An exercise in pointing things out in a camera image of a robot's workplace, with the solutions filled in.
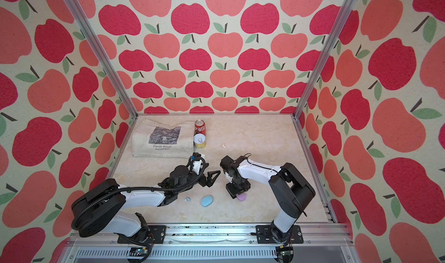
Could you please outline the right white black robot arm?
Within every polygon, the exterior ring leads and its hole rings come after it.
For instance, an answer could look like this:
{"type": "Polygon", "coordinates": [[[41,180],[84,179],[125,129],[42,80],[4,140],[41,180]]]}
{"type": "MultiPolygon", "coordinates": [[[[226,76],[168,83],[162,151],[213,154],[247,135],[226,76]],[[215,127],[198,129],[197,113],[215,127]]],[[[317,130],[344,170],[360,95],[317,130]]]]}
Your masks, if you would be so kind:
{"type": "Polygon", "coordinates": [[[270,166],[249,159],[249,155],[232,159],[225,156],[220,167],[229,180],[226,190],[231,198],[247,192],[250,180],[270,186],[280,212],[271,222],[270,237],[278,244],[288,244],[292,236],[292,226],[316,196],[315,190],[306,178],[291,163],[270,166]]]}

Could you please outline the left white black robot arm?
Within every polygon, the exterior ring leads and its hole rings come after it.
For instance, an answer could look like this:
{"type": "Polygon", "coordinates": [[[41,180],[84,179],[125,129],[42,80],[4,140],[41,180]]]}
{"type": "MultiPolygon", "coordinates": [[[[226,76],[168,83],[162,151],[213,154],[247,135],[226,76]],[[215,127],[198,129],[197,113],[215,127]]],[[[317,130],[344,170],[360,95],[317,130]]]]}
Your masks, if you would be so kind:
{"type": "Polygon", "coordinates": [[[196,184],[211,187],[221,172],[206,172],[207,167],[201,159],[177,166],[158,187],[126,187],[113,178],[106,179],[73,202],[71,228],[83,238],[109,232],[118,235],[118,243],[148,247],[155,243],[155,237],[145,218],[123,210],[167,206],[196,184]]]}

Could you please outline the purple earbud charging case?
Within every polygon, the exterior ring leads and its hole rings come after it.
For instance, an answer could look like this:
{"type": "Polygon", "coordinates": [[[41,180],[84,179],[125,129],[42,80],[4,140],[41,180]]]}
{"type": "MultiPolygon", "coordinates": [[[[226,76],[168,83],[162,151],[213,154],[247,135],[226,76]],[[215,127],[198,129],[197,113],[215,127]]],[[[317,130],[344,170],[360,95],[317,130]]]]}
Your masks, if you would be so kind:
{"type": "Polygon", "coordinates": [[[247,194],[246,193],[242,193],[236,196],[236,199],[239,201],[245,201],[247,198],[247,194]]]}

